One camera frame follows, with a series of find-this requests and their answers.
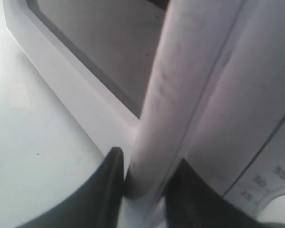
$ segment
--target printed number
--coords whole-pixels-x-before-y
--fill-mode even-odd
[[[266,186],[266,181],[263,178],[261,178],[260,175],[258,174],[252,180],[262,188]]]
[[[243,189],[243,191],[241,192],[241,196],[243,196],[248,201],[251,201],[253,199],[253,196],[249,192],[247,192],[245,189]]]
[[[273,169],[273,172],[278,175],[281,179],[285,180],[285,170],[283,170],[280,166],[276,166]]]

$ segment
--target white tabletop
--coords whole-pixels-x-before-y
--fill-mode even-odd
[[[102,159],[7,31],[0,0],[0,228],[55,206]]]

